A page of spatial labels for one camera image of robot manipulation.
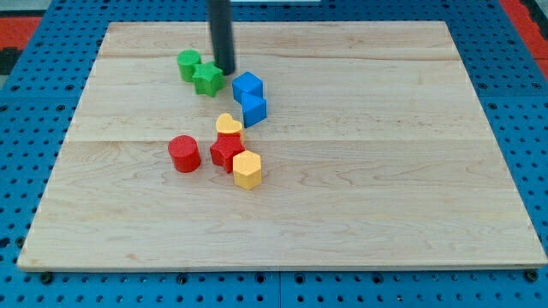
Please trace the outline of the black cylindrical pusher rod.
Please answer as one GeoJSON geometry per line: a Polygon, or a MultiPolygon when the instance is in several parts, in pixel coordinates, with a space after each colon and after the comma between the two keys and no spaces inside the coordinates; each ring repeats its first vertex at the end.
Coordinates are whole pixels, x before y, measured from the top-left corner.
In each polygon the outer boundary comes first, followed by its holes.
{"type": "Polygon", "coordinates": [[[230,0],[207,0],[206,6],[214,61],[224,75],[230,75],[235,72],[230,0]]]}

